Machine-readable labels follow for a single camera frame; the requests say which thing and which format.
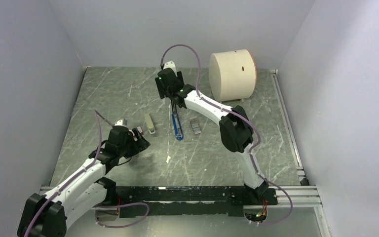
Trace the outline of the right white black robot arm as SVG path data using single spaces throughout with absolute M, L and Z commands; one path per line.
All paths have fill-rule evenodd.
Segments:
M 243 107 L 214 101 L 194 86 L 185 84 L 181 72 L 171 68 L 158 72 L 155 82 L 160 98 L 168 98 L 180 108 L 196 111 L 219 126 L 223 146 L 236 155 L 242 169 L 247 200 L 251 204 L 264 200 L 269 185 L 253 152 L 255 129 Z

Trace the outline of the red white staple box sleeve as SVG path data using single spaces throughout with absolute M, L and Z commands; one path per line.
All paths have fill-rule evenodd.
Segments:
M 142 128 L 140 126 L 137 126 L 136 127 L 137 131 L 141 134 L 141 135 L 144 135 L 144 132 L 142 130 Z

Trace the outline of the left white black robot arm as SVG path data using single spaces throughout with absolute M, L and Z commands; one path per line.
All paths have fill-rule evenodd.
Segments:
M 94 207 L 119 211 L 126 204 L 107 178 L 121 158 L 132 158 L 150 146 L 138 129 L 115 125 L 106 140 L 100 140 L 82 166 L 58 186 L 26 201 L 17 230 L 19 237 L 63 237 L 68 228 Z

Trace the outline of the beige white small stapler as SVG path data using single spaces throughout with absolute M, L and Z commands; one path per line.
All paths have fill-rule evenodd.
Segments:
M 145 123 L 150 134 L 155 134 L 155 126 L 153 120 L 148 113 L 144 114 Z

